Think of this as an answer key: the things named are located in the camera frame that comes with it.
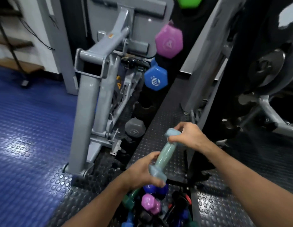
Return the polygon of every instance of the forearm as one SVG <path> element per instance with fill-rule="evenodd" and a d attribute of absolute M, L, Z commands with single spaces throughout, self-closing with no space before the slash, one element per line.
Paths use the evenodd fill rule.
<path fill-rule="evenodd" d="M 128 192 L 124 180 L 123 175 L 119 175 L 101 194 L 68 220 L 64 227 L 107 227 Z"/>
<path fill-rule="evenodd" d="M 293 194 L 260 176 L 213 143 L 204 148 L 204 154 L 256 226 L 293 226 Z"/>

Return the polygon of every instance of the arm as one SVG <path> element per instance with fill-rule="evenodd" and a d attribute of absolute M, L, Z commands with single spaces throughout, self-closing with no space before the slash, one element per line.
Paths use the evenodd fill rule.
<path fill-rule="evenodd" d="M 293 227 L 293 194 L 260 176 L 211 142 L 189 122 L 175 129 L 181 135 L 171 136 L 170 142 L 181 142 L 204 154 L 222 175 L 258 227 Z"/>
<path fill-rule="evenodd" d="M 158 157 L 159 153 L 152 152 L 131 165 L 63 227 L 107 227 L 123 197 L 130 190 L 148 184 L 164 187 L 163 181 L 151 176 L 148 172 L 148 165 Z"/>

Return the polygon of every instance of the gray hex dumbbell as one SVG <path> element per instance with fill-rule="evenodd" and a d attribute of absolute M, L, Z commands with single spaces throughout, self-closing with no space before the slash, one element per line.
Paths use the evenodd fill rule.
<path fill-rule="evenodd" d="M 125 131 L 129 136 L 139 138 L 145 133 L 144 122 L 139 119 L 132 118 L 126 122 Z"/>

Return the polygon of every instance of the blue rubber floor mat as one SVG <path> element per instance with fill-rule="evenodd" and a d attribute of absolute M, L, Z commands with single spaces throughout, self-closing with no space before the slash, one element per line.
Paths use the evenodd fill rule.
<path fill-rule="evenodd" d="M 77 97 L 63 82 L 22 89 L 14 78 L 0 67 L 0 227 L 44 226 L 70 188 Z"/>

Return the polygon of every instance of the pink hex dumbbell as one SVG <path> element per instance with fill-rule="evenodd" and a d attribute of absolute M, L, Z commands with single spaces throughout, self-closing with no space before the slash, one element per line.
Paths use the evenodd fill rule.
<path fill-rule="evenodd" d="M 154 215 L 158 214 L 161 210 L 160 202 L 149 193 L 142 197 L 141 205 L 145 210 L 151 212 Z"/>
<path fill-rule="evenodd" d="M 183 49 L 182 31 L 170 21 L 155 37 L 157 53 L 166 58 L 173 58 Z"/>

